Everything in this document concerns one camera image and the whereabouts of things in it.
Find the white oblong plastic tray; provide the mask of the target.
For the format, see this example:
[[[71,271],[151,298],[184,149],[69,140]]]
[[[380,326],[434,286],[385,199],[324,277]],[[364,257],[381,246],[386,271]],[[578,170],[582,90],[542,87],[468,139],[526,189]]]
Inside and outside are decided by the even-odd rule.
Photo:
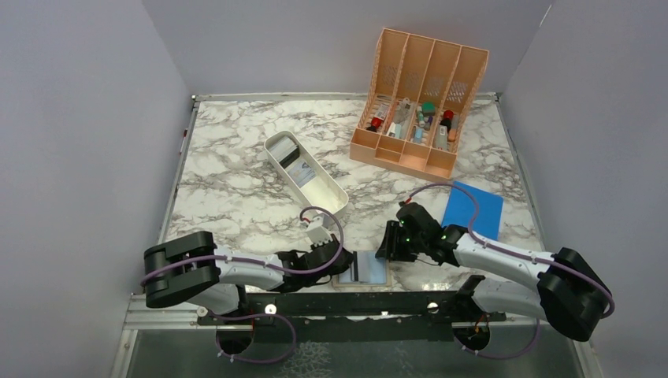
[[[267,138],[268,161],[304,206],[328,210],[337,218],[347,211],[349,196],[311,152],[290,131]]]

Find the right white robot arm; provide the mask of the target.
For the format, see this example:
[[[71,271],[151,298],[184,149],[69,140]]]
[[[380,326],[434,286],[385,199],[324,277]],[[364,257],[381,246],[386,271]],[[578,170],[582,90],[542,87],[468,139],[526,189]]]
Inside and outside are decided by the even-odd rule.
[[[439,225],[417,203],[403,203],[396,216],[386,224],[377,258],[413,262],[425,254],[438,265],[495,275],[477,278],[455,298],[455,312],[464,320],[515,313],[584,342],[614,308],[609,289],[575,250],[549,253],[494,243],[467,227]]]

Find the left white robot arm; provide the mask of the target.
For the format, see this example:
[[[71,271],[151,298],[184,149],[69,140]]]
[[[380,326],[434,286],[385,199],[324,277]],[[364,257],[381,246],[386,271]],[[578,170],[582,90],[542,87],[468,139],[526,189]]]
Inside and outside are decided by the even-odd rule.
[[[308,251],[257,256],[220,248],[211,232],[196,232],[147,249],[141,280],[146,305],[162,309],[187,302],[220,314],[228,323],[247,315],[245,289],[293,293],[347,271],[354,255],[335,236]]]

